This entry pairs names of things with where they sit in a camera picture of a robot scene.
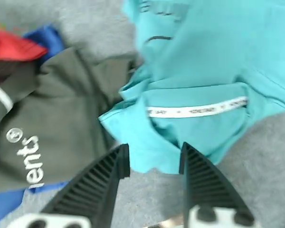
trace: white logo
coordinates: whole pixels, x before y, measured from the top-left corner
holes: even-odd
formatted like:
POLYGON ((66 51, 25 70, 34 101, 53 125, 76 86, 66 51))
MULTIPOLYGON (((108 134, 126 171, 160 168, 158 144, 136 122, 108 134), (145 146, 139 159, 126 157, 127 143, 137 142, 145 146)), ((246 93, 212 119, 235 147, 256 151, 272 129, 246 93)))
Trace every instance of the white logo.
MULTIPOLYGON (((17 143, 22 139, 23 131, 19 128, 12 128, 10 129, 7 134, 6 138, 11 143, 17 143)), ((25 165, 25 169, 27 170, 27 182, 30 184, 29 188, 38 188, 42 187, 44 183, 43 180, 43 163, 40 162, 41 154, 38 153, 39 138, 37 136, 32 136, 29 139, 23 138, 21 144, 23 146, 22 149, 17 151, 18 156, 23 156, 24 161, 23 164, 25 165)))
POLYGON ((12 128, 6 133, 6 139, 11 143, 17 143, 23 136, 23 131, 19 128, 12 128))
POLYGON ((25 169, 27 173, 27 182, 30 184, 29 188, 42 187, 44 183, 42 182, 44 177, 44 172, 42 169, 43 163, 40 162, 41 154, 38 153, 39 150, 39 138, 37 136, 32 136, 29 139, 24 138, 21 141, 23 148, 18 150, 17 155, 23 156, 25 169))

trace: turquoise t-shirt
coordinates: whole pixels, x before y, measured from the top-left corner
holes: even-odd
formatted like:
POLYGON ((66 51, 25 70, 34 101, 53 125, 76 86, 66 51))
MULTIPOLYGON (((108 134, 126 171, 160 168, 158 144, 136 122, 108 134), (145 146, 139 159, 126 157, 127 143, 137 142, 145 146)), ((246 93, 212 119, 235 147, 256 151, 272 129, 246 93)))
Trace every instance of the turquoise t-shirt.
POLYGON ((178 173, 187 142, 217 164, 285 111, 285 0, 126 0, 145 63, 100 116, 132 169, 178 173))

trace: blue garment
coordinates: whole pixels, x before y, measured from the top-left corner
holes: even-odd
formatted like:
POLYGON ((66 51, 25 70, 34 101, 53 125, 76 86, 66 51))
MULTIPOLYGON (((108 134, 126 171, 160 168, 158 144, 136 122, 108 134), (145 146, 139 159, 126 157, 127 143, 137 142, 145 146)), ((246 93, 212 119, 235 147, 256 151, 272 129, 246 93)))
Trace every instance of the blue garment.
POLYGON ((0 193, 0 220, 22 203, 23 194, 24 190, 0 193))
POLYGON ((145 63, 99 119, 129 144, 133 170, 178 173, 184 142, 217 164, 255 122, 285 111, 285 0, 125 0, 123 9, 145 63))
POLYGON ((52 25, 40 27, 35 31, 25 34, 23 37, 47 48, 47 53, 39 60, 40 65, 65 49, 65 45, 59 33, 52 25))
MULTIPOLYGON (((46 25, 35 31, 29 32, 25 34, 24 37, 48 49, 48 52, 39 59, 40 65, 65 49, 61 37, 51 25, 46 25)), ((29 191, 35 194, 47 190, 62 188, 66 184, 67 182, 49 184, 40 188, 29 189, 29 191)), ((0 220, 8 213, 15 210, 22 203, 23 194, 24 190, 0 193, 0 220)))

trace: white stripe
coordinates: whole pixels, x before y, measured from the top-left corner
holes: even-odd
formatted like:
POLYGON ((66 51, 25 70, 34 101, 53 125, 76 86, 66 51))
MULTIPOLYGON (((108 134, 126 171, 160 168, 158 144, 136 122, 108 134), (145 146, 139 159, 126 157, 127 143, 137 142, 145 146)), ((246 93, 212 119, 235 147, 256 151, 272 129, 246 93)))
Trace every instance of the white stripe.
POLYGON ((0 101, 5 106, 6 110, 9 112, 13 108, 13 101, 7 93, 0 88, 0 101))
POLYGON ((148 107, 149 117, 154 118, 190 118, 217 115, 247 104, 247 97, 241 96, 232 100, 193 107, 148 107))

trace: screw hole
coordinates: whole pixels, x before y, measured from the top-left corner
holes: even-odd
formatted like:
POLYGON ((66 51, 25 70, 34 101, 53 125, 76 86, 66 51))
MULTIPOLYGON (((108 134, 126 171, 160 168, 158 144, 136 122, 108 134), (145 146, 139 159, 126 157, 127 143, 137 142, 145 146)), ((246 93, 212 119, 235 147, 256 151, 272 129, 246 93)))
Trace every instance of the screw hole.
POLYGON ((81 225, 75 223, 75 224, 68 225, 66 228, 81 228, 81 225))
POLYGON ((45 228, 47 223, 44 220, 37 220, 32 222, 28 228, 45 228))

